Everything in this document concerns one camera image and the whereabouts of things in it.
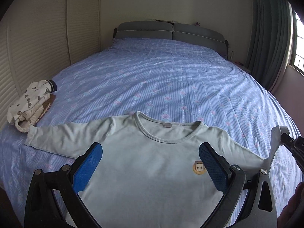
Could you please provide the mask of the person's right hand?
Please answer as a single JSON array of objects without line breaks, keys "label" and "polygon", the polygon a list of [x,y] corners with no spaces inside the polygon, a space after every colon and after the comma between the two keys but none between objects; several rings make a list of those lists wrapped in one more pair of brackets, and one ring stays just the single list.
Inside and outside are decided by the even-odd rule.
[{"label": "person's right hand", "polygon": [[299,183],[295,189],[295,193],[289,199],[287,205],[283,208],[281,214],[277,218],[277,227],[284,227],[289,221],[301,200],[303,200],[303,182]]}]

